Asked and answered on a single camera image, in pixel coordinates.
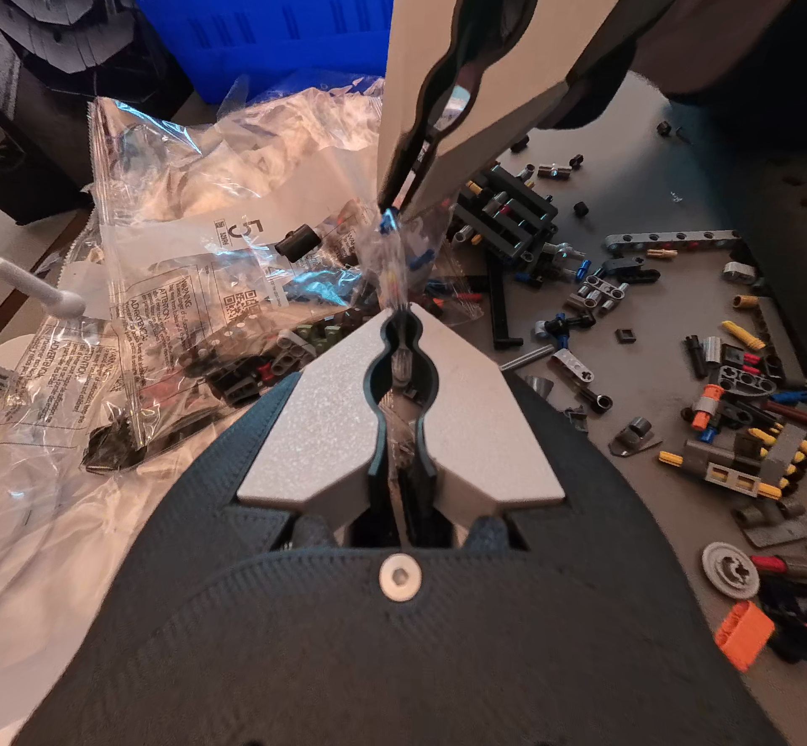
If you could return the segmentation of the numbered clear parts bag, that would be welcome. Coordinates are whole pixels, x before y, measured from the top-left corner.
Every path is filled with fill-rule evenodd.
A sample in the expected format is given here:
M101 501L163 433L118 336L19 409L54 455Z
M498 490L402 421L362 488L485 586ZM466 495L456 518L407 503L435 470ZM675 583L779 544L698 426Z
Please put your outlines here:
M292 160L236 152L213 129L90 107L94 197L133 434L140 445L229 400L222 372L255 361L280 330L355 306L357 237L377 216L377 146ZM296 263L275 245L308 224L321 244Z

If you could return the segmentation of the black toy frame assembly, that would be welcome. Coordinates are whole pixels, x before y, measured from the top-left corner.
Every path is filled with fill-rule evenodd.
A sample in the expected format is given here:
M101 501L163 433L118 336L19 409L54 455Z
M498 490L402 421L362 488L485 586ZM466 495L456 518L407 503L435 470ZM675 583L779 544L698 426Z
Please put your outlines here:
M536 178L532 164L516 175L500 164L474 175L457 196L449 241L480 245L515 271L536 272L558 231L558 209L534 191Z

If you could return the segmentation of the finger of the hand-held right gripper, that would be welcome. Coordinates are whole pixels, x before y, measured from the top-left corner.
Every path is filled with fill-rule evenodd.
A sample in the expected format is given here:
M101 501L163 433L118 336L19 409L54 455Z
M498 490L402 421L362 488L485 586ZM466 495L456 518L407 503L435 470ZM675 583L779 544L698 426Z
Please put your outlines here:
M451 84L402 189L417 216L535 127L618 0L460 0Z
M429 115L451 84L454 14L460 0L394 0L378 139L378 206L405 186L429 130Z

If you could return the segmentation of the blue plastic bin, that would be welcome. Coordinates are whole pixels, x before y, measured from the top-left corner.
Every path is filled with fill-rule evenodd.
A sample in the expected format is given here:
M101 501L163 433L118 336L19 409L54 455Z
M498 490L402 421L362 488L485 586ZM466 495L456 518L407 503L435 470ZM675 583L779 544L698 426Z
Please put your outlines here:
M384 76L394 0L135 0L197 94L220 102L298 71Z

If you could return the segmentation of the person's right forearm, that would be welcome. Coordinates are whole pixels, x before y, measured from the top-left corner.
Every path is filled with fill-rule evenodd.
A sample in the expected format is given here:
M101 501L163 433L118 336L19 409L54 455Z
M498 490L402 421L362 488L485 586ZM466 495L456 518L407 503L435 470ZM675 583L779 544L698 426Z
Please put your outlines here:
M795 134L805 121L805 0L787 0L759 40L720 80L700 92L667 95L724 121Z

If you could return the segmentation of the black perforated board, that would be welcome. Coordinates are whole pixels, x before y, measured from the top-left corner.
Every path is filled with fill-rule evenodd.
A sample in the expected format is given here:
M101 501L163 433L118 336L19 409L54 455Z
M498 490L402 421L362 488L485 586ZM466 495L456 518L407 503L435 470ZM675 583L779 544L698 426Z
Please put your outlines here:
M735 159L731 185L738 230L762 267L805 366L805 150L744 149Z

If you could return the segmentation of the grey toy pulley wheel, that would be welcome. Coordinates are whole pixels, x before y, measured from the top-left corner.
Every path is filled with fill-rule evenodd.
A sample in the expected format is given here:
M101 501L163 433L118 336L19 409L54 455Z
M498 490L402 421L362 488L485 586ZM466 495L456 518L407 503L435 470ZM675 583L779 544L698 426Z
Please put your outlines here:
M760 574L752 559L729 543L706 545L701 551L701 569L719 593L735 601L751 600L760 590Z

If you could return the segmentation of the person's right hand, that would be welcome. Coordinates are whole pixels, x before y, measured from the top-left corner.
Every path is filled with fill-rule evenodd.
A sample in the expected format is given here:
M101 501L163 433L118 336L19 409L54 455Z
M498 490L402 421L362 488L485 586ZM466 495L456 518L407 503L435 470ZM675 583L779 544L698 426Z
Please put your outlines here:
M667 95L716 84L787 0L675 0L637 41L630 71Z

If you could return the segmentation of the pile of toy bricks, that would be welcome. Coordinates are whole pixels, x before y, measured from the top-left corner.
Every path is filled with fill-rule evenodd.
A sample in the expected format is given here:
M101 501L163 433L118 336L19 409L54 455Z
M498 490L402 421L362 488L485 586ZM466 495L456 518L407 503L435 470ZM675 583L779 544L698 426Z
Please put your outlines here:
M722 502L760 574L752 601L775 624L768 647L805 662L805 366L750 247L603 248L609 235L734 229L733 171L690 147L642 135L535 134L512 166L538 161L535 187L558 209L556 242L583 275L516 274L517 295L540 310L528 346L504 367L540 395L571 399L572 425L613 432L611 458L677 474L664 499L689 494L682 522L701 528L701 499Z

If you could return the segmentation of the large clear crumpled bag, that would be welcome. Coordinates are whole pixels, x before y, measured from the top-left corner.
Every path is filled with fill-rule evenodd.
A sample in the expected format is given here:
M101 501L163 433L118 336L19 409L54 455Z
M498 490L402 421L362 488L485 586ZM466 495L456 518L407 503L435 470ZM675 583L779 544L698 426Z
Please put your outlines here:
M62 629L89 623L134 539L189 465L173 454L119 472L61 511L2 593L2 640L38 648Z

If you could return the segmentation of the long grey toy beam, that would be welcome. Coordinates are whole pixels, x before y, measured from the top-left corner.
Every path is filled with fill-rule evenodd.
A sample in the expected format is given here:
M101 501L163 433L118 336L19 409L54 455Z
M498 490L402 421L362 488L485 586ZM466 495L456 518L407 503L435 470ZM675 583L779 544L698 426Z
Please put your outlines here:
M649 250L730 250L740 241L741 236L734 229L658 231L609 235L603 241L603 248L626 256Z

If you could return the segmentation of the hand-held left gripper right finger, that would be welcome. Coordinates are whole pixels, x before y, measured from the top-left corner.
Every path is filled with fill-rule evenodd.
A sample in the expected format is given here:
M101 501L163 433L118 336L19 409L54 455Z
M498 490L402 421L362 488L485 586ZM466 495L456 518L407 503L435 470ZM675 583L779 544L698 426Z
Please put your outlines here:
M417 347L437 374L422 417L434 505L455 525L555 506L566 494L499 365L419 306Z

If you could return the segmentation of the orange toy panel piece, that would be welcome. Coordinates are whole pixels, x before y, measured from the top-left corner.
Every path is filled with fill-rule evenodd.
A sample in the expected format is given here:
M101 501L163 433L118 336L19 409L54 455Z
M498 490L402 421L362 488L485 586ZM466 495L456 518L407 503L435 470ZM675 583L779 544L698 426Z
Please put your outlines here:
M713 634L732 666L746 673L775 632L775 624L752 600L736 603Z

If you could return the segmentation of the white paper bag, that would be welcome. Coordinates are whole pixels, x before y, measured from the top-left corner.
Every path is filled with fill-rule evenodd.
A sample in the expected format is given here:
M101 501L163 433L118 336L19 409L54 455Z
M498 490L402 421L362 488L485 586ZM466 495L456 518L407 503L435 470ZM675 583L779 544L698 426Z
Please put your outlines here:
M95 621L116 565L61 576L25 574L2 595L2 743L44 700Z

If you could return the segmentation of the small clear parts bag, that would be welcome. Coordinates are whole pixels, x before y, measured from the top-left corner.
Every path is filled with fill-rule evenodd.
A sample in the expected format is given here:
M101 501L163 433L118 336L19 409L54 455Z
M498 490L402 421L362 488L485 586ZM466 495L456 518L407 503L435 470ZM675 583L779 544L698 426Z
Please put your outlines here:
M409 379L405 384L413 386L420 399L420 415L416 419L411 465L403 470L398 487L405 532L414 547L449 548L452 523L447 511L437 509L438 467L426 446L426 413L438 398L439 388L448 386L448 368L459 364L459 354L479 352L428 312L423 317L417 314L419 304L409 303L409 269L399 227L397 234L386 237L378 230L373 232L362 244L359 260L377 287L380 306L391 311L380 327L382 353L371 362L362 382L378 423L367 467L369 510L365 516L375 525L379 542L400 539L389 488L388 424L379 404L395 382L396 354L406 350L409 353L404 357L404 370Z

